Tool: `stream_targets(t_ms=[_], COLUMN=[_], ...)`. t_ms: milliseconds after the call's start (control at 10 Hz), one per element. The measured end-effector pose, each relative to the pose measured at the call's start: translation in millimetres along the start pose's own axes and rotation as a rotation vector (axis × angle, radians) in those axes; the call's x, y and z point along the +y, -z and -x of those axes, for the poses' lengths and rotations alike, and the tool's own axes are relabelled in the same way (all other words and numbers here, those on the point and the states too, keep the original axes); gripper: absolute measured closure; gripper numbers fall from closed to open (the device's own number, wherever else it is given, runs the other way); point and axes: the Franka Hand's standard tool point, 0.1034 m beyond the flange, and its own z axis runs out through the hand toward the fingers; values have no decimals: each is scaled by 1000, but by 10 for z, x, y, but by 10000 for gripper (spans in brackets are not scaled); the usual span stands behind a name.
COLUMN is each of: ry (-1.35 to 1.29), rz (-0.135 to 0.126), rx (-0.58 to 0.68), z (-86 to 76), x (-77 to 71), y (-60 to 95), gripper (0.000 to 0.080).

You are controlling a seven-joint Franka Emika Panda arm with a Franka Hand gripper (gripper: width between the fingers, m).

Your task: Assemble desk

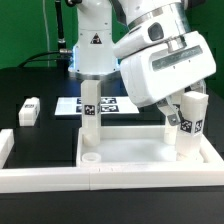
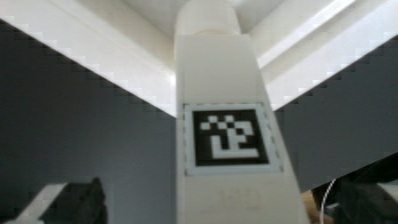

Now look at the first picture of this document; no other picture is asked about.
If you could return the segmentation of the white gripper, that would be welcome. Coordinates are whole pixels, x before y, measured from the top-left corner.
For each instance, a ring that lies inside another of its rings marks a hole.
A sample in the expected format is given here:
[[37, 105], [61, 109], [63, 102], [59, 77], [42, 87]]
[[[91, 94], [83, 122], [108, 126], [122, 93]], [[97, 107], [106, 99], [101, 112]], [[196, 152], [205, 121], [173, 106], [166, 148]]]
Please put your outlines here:
[[183, 49], [169, 52], [168, 44], [162, 43], [129, 56], [120, 64], [132, 103], [144, 107], [157, 102], [157, 108], [171, 126], [181, 123], [182, 113], [170, 95], [188, 86], [205, 94], [204, 78], [216, 72], [215, 60], [204, 37], [194, 31], [185, 34], [184, 40]]

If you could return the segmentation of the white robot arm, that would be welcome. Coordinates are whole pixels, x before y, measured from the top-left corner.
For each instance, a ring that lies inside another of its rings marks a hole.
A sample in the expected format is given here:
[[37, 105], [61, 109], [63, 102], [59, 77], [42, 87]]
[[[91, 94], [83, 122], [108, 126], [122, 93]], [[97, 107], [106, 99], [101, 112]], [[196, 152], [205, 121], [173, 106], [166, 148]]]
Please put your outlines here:
[[106, 77], [119, 72], [138, 107], [171, 109], [170, 95], [204, 85], [216, 72], [207, 42], [190, 29], [185, 10], [193, 0], [65, 0], [78, 8], [78, 41], [69, 72]]

